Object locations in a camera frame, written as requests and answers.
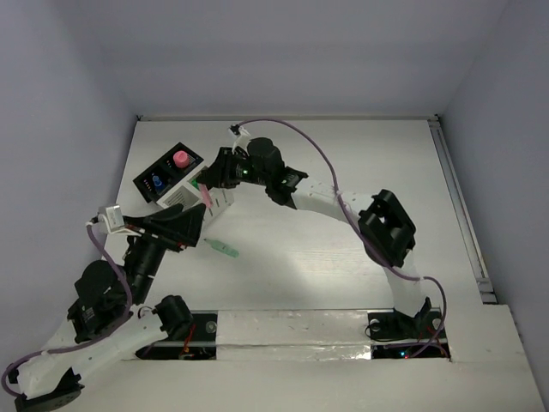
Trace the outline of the pink-capped clear pencil tube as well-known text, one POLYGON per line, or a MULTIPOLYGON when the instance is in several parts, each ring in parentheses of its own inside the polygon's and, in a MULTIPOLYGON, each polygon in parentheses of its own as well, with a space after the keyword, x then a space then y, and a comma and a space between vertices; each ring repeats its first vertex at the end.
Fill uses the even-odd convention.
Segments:
POLYGON ((185 169, 190 164, 190 157, 184 150, 179 150, 173 157, 173 163, 178 169, 185 169))

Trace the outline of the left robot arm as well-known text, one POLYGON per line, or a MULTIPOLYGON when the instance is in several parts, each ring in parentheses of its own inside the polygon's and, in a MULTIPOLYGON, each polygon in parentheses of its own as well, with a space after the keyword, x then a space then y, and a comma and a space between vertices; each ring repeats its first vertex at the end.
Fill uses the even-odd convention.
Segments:
POLYGON ((52 339, 39 351, 6 368, 2 386, 14 392, 18 411, 53 411, 76 400, 84 381, 116 361, 128 359, 158 341, 188 339, 194 329, 190 309, 179 295, 167 295, 150 309, 144 303, 167 251, 197 245, 206 205, 177 204, 151 215, 123 215, 105 206, 86 224, 125 236, 123 263, 102 245, 102 258, 90 263, 75 282, 77 299, 52 339))

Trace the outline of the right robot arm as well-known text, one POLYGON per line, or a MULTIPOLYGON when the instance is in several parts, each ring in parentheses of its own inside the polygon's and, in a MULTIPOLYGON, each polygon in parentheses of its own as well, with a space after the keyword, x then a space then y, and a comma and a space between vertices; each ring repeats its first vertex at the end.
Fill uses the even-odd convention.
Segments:
POLYGON ((381 190, 368 197, 314 180, 287 166, 280 150, 266 137, 251 139, 245 148, 220 148, 196 180, 208 188, 226 190, 241 183, 260 185, 280 206, 348 224, 367 256, 383 268, 393 296, 393 310, 377 321, 372 337, 392 341, 426 336, 432 305, 413 267, 416 226, 392 191, 381 190))

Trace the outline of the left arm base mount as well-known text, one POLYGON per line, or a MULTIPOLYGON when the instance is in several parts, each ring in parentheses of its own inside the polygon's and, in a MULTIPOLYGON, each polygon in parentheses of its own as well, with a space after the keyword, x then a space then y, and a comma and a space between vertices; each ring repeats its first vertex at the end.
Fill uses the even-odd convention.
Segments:
POLYGON ((217 355, 218 312, 195 312, 194 324, 182 338, 167 338, 136 352, 144 361, 211 361, 217 355))

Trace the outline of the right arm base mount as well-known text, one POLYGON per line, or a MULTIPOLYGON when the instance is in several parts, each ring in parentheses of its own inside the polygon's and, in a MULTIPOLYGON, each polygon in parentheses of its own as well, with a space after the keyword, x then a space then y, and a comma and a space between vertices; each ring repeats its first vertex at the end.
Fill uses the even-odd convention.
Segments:
POLYGON ((445 330, 437 334, 441 320, 441 311, 431 307, 429 298, 413 318, 396 310, 369 312, 365 335, 371 341, 371 358, 449 360, 445 330))

